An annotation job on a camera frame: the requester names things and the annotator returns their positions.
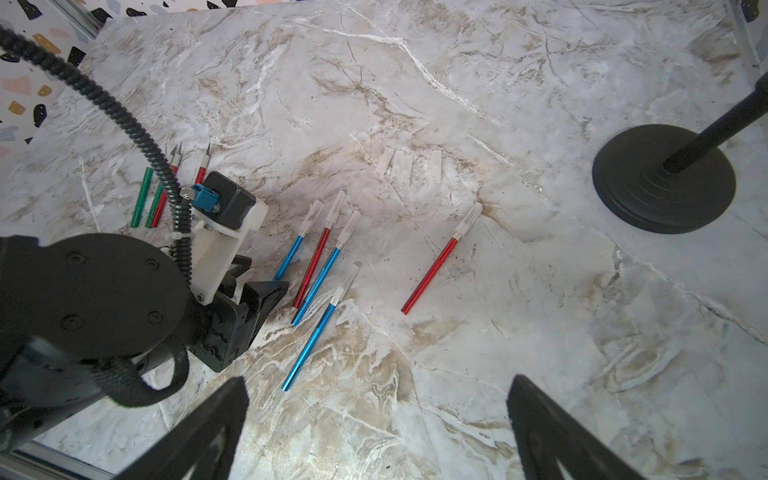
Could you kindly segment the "green carving knife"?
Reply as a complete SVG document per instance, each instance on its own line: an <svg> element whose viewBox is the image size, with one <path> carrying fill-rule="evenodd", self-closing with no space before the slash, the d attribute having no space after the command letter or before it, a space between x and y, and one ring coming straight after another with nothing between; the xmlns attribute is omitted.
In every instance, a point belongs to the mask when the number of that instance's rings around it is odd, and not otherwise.
<svg viewBox="0 0 768 480"><path fill-rule="evenodd" d="M137 228L140 224L142 214L144 211L148 191L151 185L153 176L153 169L151 167L147 167L144 171L144 175L140 184L140 189L137 195L136 203L134 206L130 227L131 228Z"/></svg>
<svg viewBox="0 0 768 480"><path fill-rule="evenodd" d="M171 154L170 154L171 160L173 160L175 158L177 150L178 150L178 145L174 146L174 148L171 150ZM147 219L145 221L145 227L146 228L153 228L152 227L153 218L155 216L155 210L157 208L157 204L159 203L160 197L162 196L162 192L163 192L163 185L162 185L162 182L159 182L158 186L157 186L157 189L155 191L155 194L153 196L153 199L152 199L152 203L151 203L151 206L150 206L150 210L149 210Z"/></svg>

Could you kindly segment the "clear cap of red knife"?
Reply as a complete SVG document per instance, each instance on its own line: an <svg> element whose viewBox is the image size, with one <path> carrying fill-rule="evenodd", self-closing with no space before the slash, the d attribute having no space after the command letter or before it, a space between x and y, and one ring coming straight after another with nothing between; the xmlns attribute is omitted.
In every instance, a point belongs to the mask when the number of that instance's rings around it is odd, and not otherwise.
<svg viewBox="0 0 768 480"><path fill-rule="evenodd" d="M404 175L403 175L404 182L402 184L399 183L403 188L406 188L410 185L412 165L413 165L413 156L409 154L405 154Z"/></svg>

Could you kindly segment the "clear plastic knife cap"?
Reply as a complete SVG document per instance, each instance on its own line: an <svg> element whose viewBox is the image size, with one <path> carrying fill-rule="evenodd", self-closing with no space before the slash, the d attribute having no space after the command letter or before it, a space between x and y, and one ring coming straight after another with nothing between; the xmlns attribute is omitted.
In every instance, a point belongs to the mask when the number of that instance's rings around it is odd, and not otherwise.
<svg viewBox="0 0 768 480"><path fill-rule="evenodd" d="M393 155L394 155L394 150L392 148L386 147L383 150L383 153L379 156L375 165L374 174L377 177L383 178L385 176Z"/></svg>

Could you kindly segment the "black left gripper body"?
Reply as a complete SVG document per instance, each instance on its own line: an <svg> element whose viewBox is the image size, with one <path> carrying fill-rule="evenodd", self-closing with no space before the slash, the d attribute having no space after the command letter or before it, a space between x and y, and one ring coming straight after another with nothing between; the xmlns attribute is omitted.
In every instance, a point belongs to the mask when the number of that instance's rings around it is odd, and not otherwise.
<svg viewBox="0 0 768 480"><path fill-rule="evenodd" d="M214 372L222 372L252 345L273 309L288 292L284 280L249 281L235 299L237 279L252 260L236 255L213 301L202 307L203 330L190 352Z"/></svg>

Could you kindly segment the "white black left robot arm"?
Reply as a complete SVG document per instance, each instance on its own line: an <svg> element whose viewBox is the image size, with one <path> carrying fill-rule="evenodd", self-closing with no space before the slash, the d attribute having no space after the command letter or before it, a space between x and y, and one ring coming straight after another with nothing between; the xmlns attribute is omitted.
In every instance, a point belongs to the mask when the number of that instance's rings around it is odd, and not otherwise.
<svg viewBox="0 0 768 480"><path fill-rule="evenodd" d="M149 243L85 234L1 241L1 448L13 450L103 398L142 408L176 394L198 359L221 372L286 295L237 284L237 256L205 303Z"/></svg>

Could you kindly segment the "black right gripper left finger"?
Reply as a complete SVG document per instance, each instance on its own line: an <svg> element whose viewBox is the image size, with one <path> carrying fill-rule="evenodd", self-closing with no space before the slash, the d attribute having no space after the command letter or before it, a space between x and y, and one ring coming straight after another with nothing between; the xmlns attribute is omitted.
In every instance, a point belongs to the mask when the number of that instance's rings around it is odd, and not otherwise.
<svg viewBox="0 0 768 480"><path fill-rule="evenodd" d="M243 430L245 380L227 380L118 479L227 479Z"/></svg>

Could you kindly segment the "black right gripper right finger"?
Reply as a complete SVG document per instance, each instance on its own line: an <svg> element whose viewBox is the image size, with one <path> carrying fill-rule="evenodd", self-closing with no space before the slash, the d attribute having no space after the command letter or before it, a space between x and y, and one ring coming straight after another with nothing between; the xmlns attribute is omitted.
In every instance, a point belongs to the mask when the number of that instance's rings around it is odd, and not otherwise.
<svg viewBox="0 0 768 480"><path fill-rule="evenodd" d="M514 377L507 409L527 479L642 477L528 377Z"/></svg>

